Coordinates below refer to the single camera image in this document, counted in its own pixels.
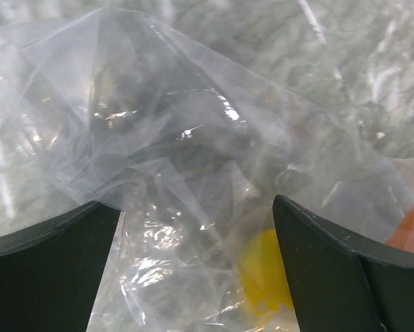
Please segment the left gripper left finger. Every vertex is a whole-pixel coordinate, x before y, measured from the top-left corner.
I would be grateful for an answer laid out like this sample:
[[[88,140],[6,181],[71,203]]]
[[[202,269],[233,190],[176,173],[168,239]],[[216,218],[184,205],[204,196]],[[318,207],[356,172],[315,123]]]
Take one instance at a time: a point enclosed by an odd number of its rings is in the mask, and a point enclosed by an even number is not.
[[[119,217],[90,202],[0,237],[0,331],[85,331]]]

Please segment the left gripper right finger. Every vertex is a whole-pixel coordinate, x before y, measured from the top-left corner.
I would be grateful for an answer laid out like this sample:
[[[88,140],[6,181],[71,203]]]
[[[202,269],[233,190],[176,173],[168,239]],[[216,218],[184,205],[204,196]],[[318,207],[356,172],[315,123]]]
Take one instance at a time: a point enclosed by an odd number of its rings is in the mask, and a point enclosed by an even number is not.
[[[272,211],[301,331],[414,331],[414,253],[286,196],[275,197]]]

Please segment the fake yellow lemon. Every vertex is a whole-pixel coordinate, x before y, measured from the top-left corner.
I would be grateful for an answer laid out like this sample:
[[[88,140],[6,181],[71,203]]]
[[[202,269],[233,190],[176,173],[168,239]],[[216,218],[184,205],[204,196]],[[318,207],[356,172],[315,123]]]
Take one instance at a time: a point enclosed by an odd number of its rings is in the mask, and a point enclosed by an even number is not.
[[[294,308],[276,230],[263,230],[246,244],[238,259],[238,279],[250,313],[263,317]]]

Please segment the clear zip top bag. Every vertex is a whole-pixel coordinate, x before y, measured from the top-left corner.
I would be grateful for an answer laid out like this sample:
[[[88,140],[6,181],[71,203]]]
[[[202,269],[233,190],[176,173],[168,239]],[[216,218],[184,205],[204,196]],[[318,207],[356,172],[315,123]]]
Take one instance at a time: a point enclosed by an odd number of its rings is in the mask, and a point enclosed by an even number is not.
[[[85,331],[301,331],[238,279],[276,196],[414,253],[414,2],[276,13],[248,65],[116,6],[0,25],[0,237],[120,211]]]

